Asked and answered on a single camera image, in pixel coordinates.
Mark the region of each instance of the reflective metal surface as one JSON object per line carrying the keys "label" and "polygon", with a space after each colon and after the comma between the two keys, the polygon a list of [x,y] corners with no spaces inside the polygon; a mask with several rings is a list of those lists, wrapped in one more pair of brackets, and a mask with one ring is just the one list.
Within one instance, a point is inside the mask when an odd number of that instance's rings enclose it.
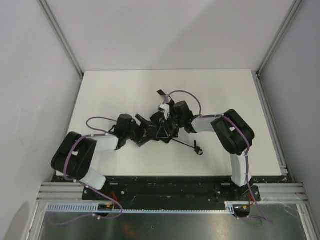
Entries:
{"label": "reflective metal surface", "polygon": [[[64,226],[44,221],[41,240],[306,240],[296,205],[264,205],[274,222],[237,220],[230,214],[123,214],[115,220],[85,217]],[[258,214],[254,207],[251,215]],[[83,213],[48,212],[55,223]]]}

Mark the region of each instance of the white table surface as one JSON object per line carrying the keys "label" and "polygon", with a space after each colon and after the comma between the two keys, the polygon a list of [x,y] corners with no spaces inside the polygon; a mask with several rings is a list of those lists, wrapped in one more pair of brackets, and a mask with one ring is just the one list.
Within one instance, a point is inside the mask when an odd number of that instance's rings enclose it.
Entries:
{"label": "white table surface", "polygon": [[[149,119],[163,97],[157,94],[174,90],[193,93],[201,102],[202,114],[219,114],[235,109],[255,132],[249,153],[253,176],[280,176],[281,170],[267,122],[248,69],[232,70],[121,70],[87,71],[72,115],[69,132],[98,133],[86,127],[93,116],[117,119],[120,114],[140,114]],[[199,113],[197,102],[187,94],[174,93],[175,102],[185,100],[193,114]],[[114,122],[95,119],[95,128],[109,130]],[[127,141],[117,151],[97,152],[91,166],[106,176],[227,176],[231,175],[230,155],[215,133],[179,132],[180,141],[197,144],[204,154],[171,141],[150,141],[142,147]]]}

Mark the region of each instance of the robotic arm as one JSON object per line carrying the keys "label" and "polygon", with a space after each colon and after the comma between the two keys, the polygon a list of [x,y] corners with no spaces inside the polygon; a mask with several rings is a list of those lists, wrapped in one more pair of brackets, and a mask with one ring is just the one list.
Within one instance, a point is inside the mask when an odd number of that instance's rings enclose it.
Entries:
{"label": "robotic arm", "polygon": [[[162,96],[165,95],[162,90],[159,90],[158,93]],[[241,130],[251,146],[255,134],[239,114],[230,109],[223,115]],[[194,115],[185,101],[175,103],[171,99],[168,103],[160,104],[158,111],[151,116],[150,120],[144,119],[139,114],[136,114],[135,118],[140,124],[129,114],[121,114],[116,125],[113,126],[113,131],[103,136],[95,137],[92,135],[83,139],[69,159],[67,175],[100,190],[106,182],[106,177],[90,168],[94,152],[119,150],[127,140],[134,141],[139,147],[149,141],[162,141],[168,144],[173,138],[178,138],[179,130],[184,128],[189,134],[215,132],[224,149],[230,153],[232,182],[240,189],[240,192],[246,187],[245,151],[247,144],[221,115]],[[53,169],[63,172],[71,148],[81,137],[76,132],[70,132],[66,136],[52,159]]]}

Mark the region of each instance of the purple wire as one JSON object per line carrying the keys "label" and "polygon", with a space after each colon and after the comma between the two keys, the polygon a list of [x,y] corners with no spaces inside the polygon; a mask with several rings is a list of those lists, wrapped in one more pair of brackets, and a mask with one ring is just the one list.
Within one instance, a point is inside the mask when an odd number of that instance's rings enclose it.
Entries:
{"label": "purple wire", "polygon": [[[67,157],[66,157],[66,160],[65,160],[65,163],[64,163],[64,167],[63,167],[63,178],[64,178],[65,180],[67,180],[67,181],[73,181],[72,178],[67,177],[67,169],[68,169],[68,164],[69,164],[69,162],[70,162],[71,156],[72,156],[73,152],[75,151],[76,147],[79,145],[79,143],[80,143],[83,139],[86,139],[86,138],[91,138],[91,137],[103,137],[103,136],[105,136],[106,134],[108,134],[108,132],[105,131],[105,130],[103,130],[103,129],[91,127],[91,126],[89,125],[89,121],[92,120],[92,119],[105,119],[105,120],[110,120],[110,121],[113,121],[113,122],[117,122],[116,120],[113,120],[113,119],[110,119],[110,118],[107,118],[107,117],[103,117],[103,116],[94,116],[94,117],[89,118],[89,119],[85,122],[85,124],[86,124],[86,126],[87,126],[88,128],[90,128],[90,129],[92,129],[92,130],[104,132],[104,133],[83,135],[83,136],[81,136],[81,137],[74,143],[74,145],[71,147],[71,149],[70,149],[70,151],[69,151],[69,153],[68,153],[68,155],[67,155]],[[117,215],[115,215],[115,216],[110,216],[110,217],[100,216],[100,215],[99,215],[99,216],[98,216],[99,219],[116,219],[116,218],[120,217],[120,215],[123,213],[124,208],[122,207],[122,205],[121,205],[118,201],[112,199],[111,197],[108,197],[107,195],[103,194],[102,192],[98,191],[97,189],[95,189],[95,188],[93,188],[93,187],[91,187],[91,186],[89,186],[89,185],[86,185],[86,184],[84,184],[84,183],[81,182],[81,181],[76,180],[76,182],[79,183],[79,184],[81,184],[81,185],[83,185],[83,186],[86,187],[86,188],[89,188],[90,190],[94,191],[95,193],[99,194],[100,196],[104,197],[105,199],[112,201],[114,204],[116,204],[116,205],[118,205],[118,206],[120,207],[120,212],[119,212]],[[75,222],[75,221],[77,221],[77,220],[79,220],[79,219],[82,219],[82,218],[88,217],[88,216],[92,216],[92,214],[91,214],[91,213],[90,213],[90,214],[84,214],[84,215],[78,216],[78,217],[76,217],[76,218],[74,218],[74,219],[72,219],[72,220],[70,220],[70,221],[66,221],[66,222],[62,222],[62,223],[54,223],[54,222],[50,221],[49,218],[47,219],[47,221],[48,221],[51,225],[54,225],[54,226],[63,226],[63,225],[67,225],[67,224],[73,223],[73,222]]]}
{"label": "purple wire", "polygon": [[111,118],[107,118],[107,117],[104,117],[104,116],[93,116],[93,117],[90,117],[90,118],[85,122],[85,125],[86,125],[88,128],[90,128],[90,129],[92,129],[92,130],[99,131],[99,132],[103,132],[103,133],[105,133],[105,134],[107,133],[106,130],[104,130],[104,129],[99,129],[99,128],[95,128],[95,127],[89,125],[89,122],[90,122],[92,119],[104,119],[104,120],[109,120],[109,121],[112,121],[112,122],[117,122],[116,120],[113,120],[113,119],[111,119]]}
{"label": "purple wire", "polygon": [[72,219],[72,220],[65,221],[65,222],[61,222],[61,223],[60,223],[60,222],[59,222],[59,223],[52,222],[52,221],[50,220],[50,217],[49,217],[49,216],[46,218],[46,220],[47,220],[47,222],[48,222],[49,224],[51,224],[51,225],[53,225],[53,226],[64,226],[64,225],[71,224],[71,223],[73,223],[73,222],[75,222],[75,221],[77,221],[77,220],[79,220],[79,219],[86,218],[86,217],[89,217],[89,216],[92,216],[92,213],[84,214],[84,215],[78,216],[78,217],[76,217],[76,218],[74,218],[74,219]]}
{"label": "purple wire", "polygon": [[193,95],[192,93],[185,91],[185,90],[175,90],[175,91],[170,92],[168,95],[165,96],[162,104],[166,104],[168,101],[168,98],[171,96],[171,94],[174,94],[174,93],[185,93],[185,94],[189,94],[190,96],[192,96],[197,101],[197,103],[199,105],[199,108],[200,108],[199,115],[201,116],[202,107],[201,107],[200,101],[198,100],[198,98],[195,95]]}
{"label": "purple wire", "polygon": [[246,136],[241,132],[241,130],[226,116],[222,115],[222,114],[216,114],[216,115],[206,115],[206,116],[202,116],[203,118],[210,118],[210,117],[220,117],[223,118],[225,120],[227,120],[233,127],[234,129],[240,134],[240,136],[243,138],[243,140],[245,141],[245,144],[247,146],[247,149],[245,151],[245,165],[246,165],[246,173],[245,173],[245,180],[246,180],[246,184],[249,188],[250,194],[253,198],[253,201],[256,205],[256,207],[258,208],[258,210],[260,211],[260,213],[262,214],[263,217],[261,216],[251,216],[252,218],[263,218],[264,220],[266,220],[267,222],[273,224],[273,222],[265,215],[264,211],[261,209],[260,205],[258,204],[254,193],[252,192],[250,183],[249,183],[249,157],[248,157],[248,153],[250,151],[250,143],[248,142]]}

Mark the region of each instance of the purple cable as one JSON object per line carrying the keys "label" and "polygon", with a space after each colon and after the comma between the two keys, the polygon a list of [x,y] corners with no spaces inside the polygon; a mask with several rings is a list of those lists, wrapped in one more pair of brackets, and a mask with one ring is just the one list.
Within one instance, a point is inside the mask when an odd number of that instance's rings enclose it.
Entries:
{"label": "purple cable", "polygon": [[170,92],[168,95],[165,96],[162,104],[166,104],[168,101],[168,98],[171,96],[171,94],[174,94],[174,93],[185,93],[185,94],[189,94],[190,96],[192,96],[197,101],[197,103],[199,105],[199,108],[200,108],[199,115],[201,116],[202,107],[201,107],[200,101],[198,100],[198,98],[195,95],[193,95],[192,93],[185,91],[185,90],[175,90],[175,91]]}
{"label": "purple cable", "polygon": [[99,132],[103,132],[103,133],[105,133],[105,134],[107,133],[106,130],[104,130],[104,129],[99,129],[99,128],[95,128],[95,127],[92,127],[92,126],[89,125],[89,122],[90,122],[92,119],[104,119],[104,120],[109,120],[109,121],[112,121],[112,122],[117,122],[116,120],[113,120],[113,119],[111,119],[111,118],[107,118],[107,117],[104,117],[104,116],[93,116],[93,117],[90,117],[90,118],[85,122],[85,125],[86,125],[88,128],[90,128],[90,129],[92,129],[92,130],[99,131]]}
{"label": "purple cable", "polygon": [[74,218],[74,219],[72,219],[72,220],[65,221],[65,222],[61,222],[61,223],[60,223],[60,222],[59,222],[59,223],[52,222],[52,221],[50,220],[50,217],[49,217],[49,216],[46,218],[46,220],[47,220],[47,222],[48,222],[49,224],[51,224],[51,225],[53,225],[53,226],[64,226],[64,225],[71,224],[71,223],[73,223],[73,222],[75,222],[75,221],[77,221],[77,220],[79,220],[79,219],[86,218],[86,217],[89,217],[89,216],[92,216],[92,213],[84,214],[84,215],[78,216],[78,217],[76,217],[76,218]]}
{"label": "purple cable", "polygon": [[[93,135],[83,135],[83,136],[81,136],[81,137],[74,143],[74,145],[71,147],[70,152],[68,153],[68,156],[66,157],[66,160],[65,160],[65,163],[64,163],[64,167],[63,167],[63,177],[64,177],[65,180],[67,180],[67,181],[73,181],[72,178],[68,178],[68,177],[67,177],[67,169],[68,169],[68,164],[69,164],[69,161],[70,161],[70,159],[71,159],[72,153],[74,152],[74,150],[76,149],[76,147],[78,146],[78,144],[79,144],[83,139],[91,138],[91,137],[103,137],[103,136],[105,136],[106,134],[107,134],[107,133],[100,133],[100,134],[93,134]],[[108,197],[108,196],[104,195],[103,193],[99,192],[99,191],[96,190],[95,188],[93,188],[93,187],[91,187],[91,186],[87,186],[86,184],[84,184],[84,183],[81,182],[81,181],[77,181],[77,182],[80,183],[80,184],[82,184],[82,185],[84,185],[85,187],[88,187],[89,189],[91,189],[91,190],[94,191],[95,193],[101,195],[102,197],[104,197],[104,198],[106,198],[106,199],[114,202],[115,204],[117,204],[117,205],[120,207],[120,209],[121,209],[120,214],[118,214],[118,215],[116,215],[116,216],[114,216],[114,217],[107,217],[107,218],[101,217],[101,218],[104,218],[104,219],[115,219],[115,218],[119,217],[119,216],[122,214],[122,212],[123,212],[123,207],[121,206],[121,204],[120,204],[119,202],[117,202],[116,200],[112,199],[111,197]]]}
{"label": "purple cable", "polygon": [[[87,125],[88,128],[90,128],[90,129],[92,129],[92,130],[104,132],[104,133],[83,135],[83,136],[81,136],[81,137],[74,143],[74,145],[71,147],[71,149],[70,149],[70,151],[69,151],[69,153],[68,153],[68,155],[67,155],[67,157],[66,157],[66,160],[65,160],[65,163],[64,163],[64,167],[63,167],[63,178],[64,178],[65,180],[67,180],[67,181],[73,181],[72,178],[68,178],[68,177],[67,177],[67,169],[68,169],[68,164],[69,164],[69,162],[70,162],[71,156],[72,156],[73,152],[75,151],[76,147],[79,145],[79,143],[80,143],[83,139],[86,139],[86,138],[103,137],[103,136],[106,136],[106,135],[108,134],[108,132],[105,131],[105,130],[103,130],[103,129],[91,127],[91,126],[89,125],[89,121],[92,120],[92,119],[105,119],[105,120],[110,120],[110,121],[116,122],[116,120],[113,120],[113,119],[110,119],[110,118],[107,118],[107,117],[103,117],[103,116],[94,116],[94,117],[89,118],[89,119],[85,122],[85,124]],[[81,185],[83,185],[83,186],[86,187],[86,188],[89,188],[90,190],[94,191],[95,193],[99,194],[100,196],[104,197],[105,199],[112,201],[114,204],[116,204],[116,205],[118,205],[118,206],[120,207],[120,212],[119,212],[117,215],[111,216],[111,217],[105,217],[105,216],[100,216],[100,215],[98,215],[98,219],[116,219],[116,218],[120,217],[120,215],[123,213],[124,209],[123,209],[122,205],[121,205],[118,201],[112,199],[111,197],[108,197],[107,195],[103,194],[102,192],[98,191],[97,189],[95,189],[95,188],[93,188],[93,187],[91,187],[91,186],[88,186],[88,185],[84,184],[84,183],[81,182],[81,181],[76,180],[76,182],[79,183],[79,184],[81,184]],[[63,225],[67,225],[67,224],[73,223],[73,222],[75,222],[75,221],[77,221],[77,220],[79,220],[79,219],[82,219],[82,218],[88,217],[88,216],[92,216],[92,214],[91,214],[91,213],[90,213],[90,214],[84,214],[84,215],[78,216],[78,217],[76,217],[76,218],[74,218],[74,219],[72,219],[72,220],[70,220],[70,221],[66,221],[66,222],[62,222],[62,223],[54,223],[54,222],[50,221],[49,218],[47,218],[47,221],[48,221],[51,225],[54,225],[54,226],[63,226]]]}
{"label": "purple cable", "polygon": [[[246,173],[245,173],[245,180],[246,180],[246,184],[249,188],[250,194],[253,198],[253,201],[256,205],[256,207],[258,208],[258,210],[260,211],[260,213],[263,216],[263,219],[266,220],[267,222],[273,224],[273,222],[265,215],[265,213],[263,212],[263,210],[261,209],[261,207],[259,206],[254,193],[252,192],[250,183],[249,183],[249,157],[248,157],[248,153],[250,151],[250,143],[248,142],[246,136],[241,132],[241,130],[226,116],[222,115],[222,114],[216,114],[216,115],[206,115],[206,116],[202,116],[203,118],[210,118],[210,117],[219,117],[219,118],[223,118],[225,120],[227,120],[233,127],[234,129],[240,134],[240,136],[243,138],[243,140],[245,141],[245,144],[247,146],[247,149],[245,151],[245,165],[246,165]],[[250,216],[249,218],[262,218],[261,216]]]}

